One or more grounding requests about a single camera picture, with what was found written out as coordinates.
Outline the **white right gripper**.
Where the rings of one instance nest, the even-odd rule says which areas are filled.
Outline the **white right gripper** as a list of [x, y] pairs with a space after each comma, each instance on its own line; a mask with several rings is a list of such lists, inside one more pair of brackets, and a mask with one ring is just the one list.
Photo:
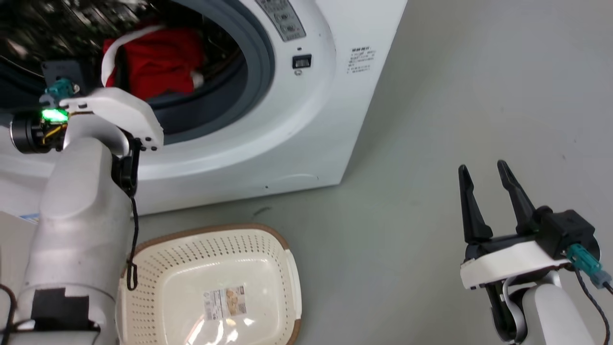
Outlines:
[[465, 260], [460, 277], [465, 289], [531, 274], [543, 269], [559, 269], [570, 264], [567, 258], [553, 259], [536, 242], [533, 214], [535, 207], [504, 160], [497, 162], [504, 189], [512, 203], [517, 234], [492, 237], [474, 195], [474, 184], [466, 165], [458, 167]]

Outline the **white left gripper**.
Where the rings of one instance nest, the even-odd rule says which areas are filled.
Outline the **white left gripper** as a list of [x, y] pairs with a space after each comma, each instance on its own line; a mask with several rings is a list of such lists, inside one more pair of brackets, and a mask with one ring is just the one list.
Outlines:
[[110, 151], [145, 150], [164, 146], [164, 131], [151, 106], [129, 93], [129, 63], [125, 46], [115, 57], [116, 88], [96, 88], [88, 96], [60, 100], [41, 113], [40, 144], [67, 149], [79, 139], [100, 141]]

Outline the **red garment with white trim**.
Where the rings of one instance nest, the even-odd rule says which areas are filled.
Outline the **red garment with white trim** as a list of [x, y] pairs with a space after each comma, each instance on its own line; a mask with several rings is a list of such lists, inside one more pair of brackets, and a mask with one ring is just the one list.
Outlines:
[[120, 49], [125, 51], [129, 93], [149, 100], [169, 92], [194, 92], [204, 84], [201, 37], [195, 29], [151, 25], [107, 39], [103, 46], [101, 84], [118, 87]]

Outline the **white front-load washing machine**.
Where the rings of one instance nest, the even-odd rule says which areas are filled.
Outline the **white front-load washing machine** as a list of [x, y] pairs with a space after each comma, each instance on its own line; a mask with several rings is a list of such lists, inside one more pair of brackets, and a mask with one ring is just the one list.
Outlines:
[[[199, 139], [141, 154], [140, 214], [337, 185], [343, 179], [408, 0], [289, 0], [306, 37], [283, 42], [254, 0], [274, 51], [274, 78], [240, 120]], [[195, 29], [204, 84], [238, 57], [212, 20], [169, 0], [0, 0], [0, 110], [35, 106], [46, 89], [40, 63], [80, 60], [100, 87], [107, 39], [151, 25]], [[372, 70], [346, 74], [351, 48], [372, 46]], [[293, 56], [312, 66], [293, 69]], [[59, 151], [19, 153], [0, 124], [0, 209], [37, 212]]]

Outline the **cream perforated laundry basket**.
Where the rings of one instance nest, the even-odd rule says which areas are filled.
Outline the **cream perforated laundry basket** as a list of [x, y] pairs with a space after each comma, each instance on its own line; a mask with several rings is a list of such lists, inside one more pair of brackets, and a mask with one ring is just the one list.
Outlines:
[[[295, 345], [299, 273], [288, 242], [261, 224], [187, 230], [136, 247], [138, 285], [120, 281], [120, 345]], [[247, 313], [204, 320], [204, 292], [244, 286]]]

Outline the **printed paper basket label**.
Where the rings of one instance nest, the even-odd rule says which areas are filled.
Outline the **printed paper basket label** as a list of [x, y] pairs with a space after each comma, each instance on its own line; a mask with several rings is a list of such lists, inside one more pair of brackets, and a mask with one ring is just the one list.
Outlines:
[[204, 320], [218, 321], [247, 313], [244, 286], [222, 288], [204, 292]]

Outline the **grey rubber door gasket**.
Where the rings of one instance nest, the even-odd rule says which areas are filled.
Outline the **grey rubber door gasket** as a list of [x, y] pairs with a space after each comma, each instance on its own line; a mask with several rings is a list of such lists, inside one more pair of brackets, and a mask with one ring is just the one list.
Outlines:
[[247, 116], [269, 91], [274, 51], [262, 23], [240, 0], [169, 0], [205, 17], [236, 41], [238, 57], [189, 94], [148, 101], [164, 130], [164, 144], [199, 139]]

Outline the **grey washer control panel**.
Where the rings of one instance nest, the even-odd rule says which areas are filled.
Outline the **grey washer control panel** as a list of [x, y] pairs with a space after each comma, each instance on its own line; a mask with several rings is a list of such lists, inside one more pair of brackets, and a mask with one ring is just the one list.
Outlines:
[[283, 42], [305, 38], [302, 22], [289, 0], [254, 0], [269, 17]]

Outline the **printed washer side label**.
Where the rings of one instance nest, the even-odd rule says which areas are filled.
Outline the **printed washer side label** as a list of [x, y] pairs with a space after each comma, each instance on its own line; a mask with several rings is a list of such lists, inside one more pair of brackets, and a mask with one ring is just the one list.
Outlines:
[[352, 75], [372, 70], [376, 61], [377, 50], [372, 46], [351, 48], [346, 63], [346, 74]]

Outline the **white board with blue label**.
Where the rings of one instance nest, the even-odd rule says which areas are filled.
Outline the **white board with blue label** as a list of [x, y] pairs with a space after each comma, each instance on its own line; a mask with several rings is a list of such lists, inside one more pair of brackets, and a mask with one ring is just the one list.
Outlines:
[[32, 221], [0, 210], [0, 284], [10, 288], [15, 297], [24, 284], [35, 230]]

